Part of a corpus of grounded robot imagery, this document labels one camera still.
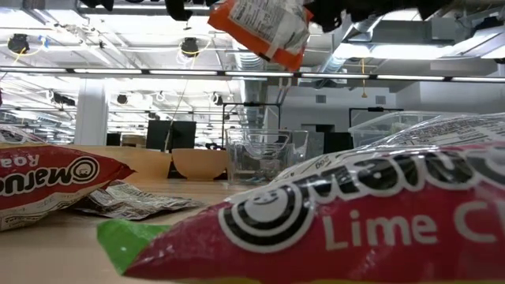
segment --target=crumpled wrapper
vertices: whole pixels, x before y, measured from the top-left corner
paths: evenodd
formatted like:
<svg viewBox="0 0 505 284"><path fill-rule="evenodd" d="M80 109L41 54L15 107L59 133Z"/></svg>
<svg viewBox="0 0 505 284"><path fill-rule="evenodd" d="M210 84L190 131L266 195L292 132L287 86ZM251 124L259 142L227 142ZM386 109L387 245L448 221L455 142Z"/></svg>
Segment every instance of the crumpled wrapper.
<svg viewBox="0 0 505 284"><path fill-rule="evenodd" d="M141 220L161 211L171 213L204 205L187 198L143 192L125 182L113 181L107 189L92 192L73 209L115 219Z"/></svg>

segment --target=wooden bowl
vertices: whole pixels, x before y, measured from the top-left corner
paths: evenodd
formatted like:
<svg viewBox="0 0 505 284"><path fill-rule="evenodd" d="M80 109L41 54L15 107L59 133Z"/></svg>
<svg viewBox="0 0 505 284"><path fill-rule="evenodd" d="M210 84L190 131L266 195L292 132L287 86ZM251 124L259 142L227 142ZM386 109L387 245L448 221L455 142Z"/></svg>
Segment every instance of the wooden bowl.
<svg viewBox="0 0 505 284"><path fill-rule="evenodd" d="M226 151L174 149L172 159L177 171L192 181L211 181L226 169Z"/></svg>

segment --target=red snack bag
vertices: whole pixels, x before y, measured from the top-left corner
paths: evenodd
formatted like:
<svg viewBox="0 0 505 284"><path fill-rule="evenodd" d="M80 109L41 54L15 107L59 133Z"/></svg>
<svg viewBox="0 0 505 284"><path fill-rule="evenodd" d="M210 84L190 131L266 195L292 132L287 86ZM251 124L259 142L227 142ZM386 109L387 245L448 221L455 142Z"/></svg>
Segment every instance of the red snack bag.
<svg viewBox="0 0 505 284"><path fill-rule="evenodd" d="M171 228L106 222L99 240L121 273L138 278L505 282L505 143L344 151L313 162L307 174Z"/></svg>
<svg viewBox="0 0 505 284"><path fill-rule="evenodd" d="M211 11L208 23L293 71L300 68L311 18L298 0L226 0Z"/></svg>
<svg viewBox="0 0 505 284"><path fill-rule="evenodd" d="M30 225L132 173L114 159L50 146L0 126L0 230Z"/></svg>

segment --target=desk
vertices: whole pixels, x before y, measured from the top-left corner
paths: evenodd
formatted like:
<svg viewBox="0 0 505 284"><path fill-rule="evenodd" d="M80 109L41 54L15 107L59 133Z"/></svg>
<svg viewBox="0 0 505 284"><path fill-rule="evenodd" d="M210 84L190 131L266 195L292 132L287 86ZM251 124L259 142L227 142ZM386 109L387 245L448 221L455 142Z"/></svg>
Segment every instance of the desk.
<svg viewBox="0 0 505 284"><path fill-rule="evenodd" d="M137 182L146 192L217 204L245 186L225 182L165 180ZM174 224L201 209L144 221ZM0 282L3 284L139 284L153 283L118 275L96 240L96 225L107 219L60 211L34 226L0 233Z"/></svg>

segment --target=clear plastic container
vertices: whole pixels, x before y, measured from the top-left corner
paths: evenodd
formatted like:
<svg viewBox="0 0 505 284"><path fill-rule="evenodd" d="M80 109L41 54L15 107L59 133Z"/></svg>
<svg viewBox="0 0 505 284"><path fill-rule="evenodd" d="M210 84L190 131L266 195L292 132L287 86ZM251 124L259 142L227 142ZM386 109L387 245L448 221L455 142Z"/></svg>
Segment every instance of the clear plastic container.
<svg viewBox="0 0 505 284"><path fill-rule="evenodd" d="M280 172L306 160L307 131L279 129L228 129L228 180L263 184Z"/></svg>
<svg viewBox="0 0 505 284"><path fill-rule="evenodd" d="M398 133L417 123L439 116L464 115L461 113L443 113L432 111L399 111L382 115L349 128L354 147L358 148Z"/></svg>

